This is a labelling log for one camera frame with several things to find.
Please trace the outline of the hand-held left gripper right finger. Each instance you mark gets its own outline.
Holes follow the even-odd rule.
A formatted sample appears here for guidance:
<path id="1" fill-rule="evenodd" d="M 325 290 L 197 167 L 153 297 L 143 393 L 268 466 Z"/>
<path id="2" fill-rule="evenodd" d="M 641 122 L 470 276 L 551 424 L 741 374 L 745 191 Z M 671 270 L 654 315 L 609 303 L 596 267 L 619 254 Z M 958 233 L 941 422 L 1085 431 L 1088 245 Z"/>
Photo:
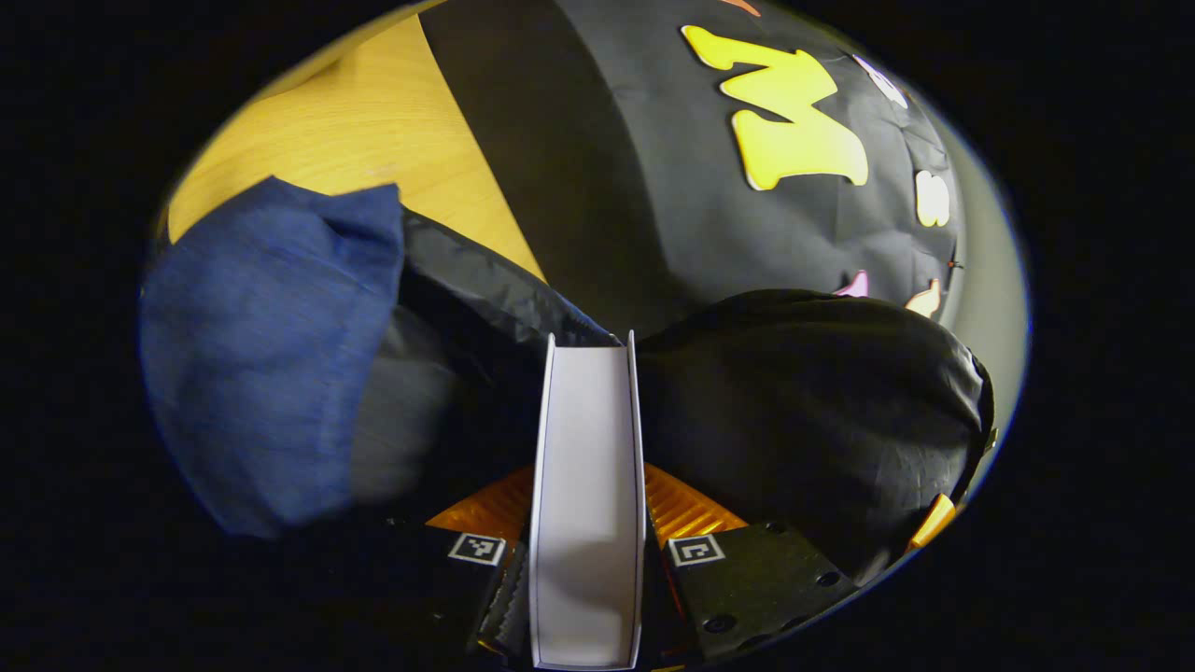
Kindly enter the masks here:
<path id="1" fill-rule="evenodd" d="M 645 465 L 646 666 L 709 666 L 819 621 L 858 586 L 784 520 L 748 524 Z"/>

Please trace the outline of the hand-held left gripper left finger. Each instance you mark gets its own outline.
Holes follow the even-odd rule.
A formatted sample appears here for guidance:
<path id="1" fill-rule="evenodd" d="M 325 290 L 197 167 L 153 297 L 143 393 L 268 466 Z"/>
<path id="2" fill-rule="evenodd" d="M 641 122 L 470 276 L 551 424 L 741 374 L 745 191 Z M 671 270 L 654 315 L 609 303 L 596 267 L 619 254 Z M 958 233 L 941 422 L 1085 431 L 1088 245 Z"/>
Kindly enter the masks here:
<path id="1" fill-rule="evenodd" d="M 532 468 L 423 520 L 391 518 L 399 578 L 387 634 L 402 659 L 520 659 L 528 617 Z"/>

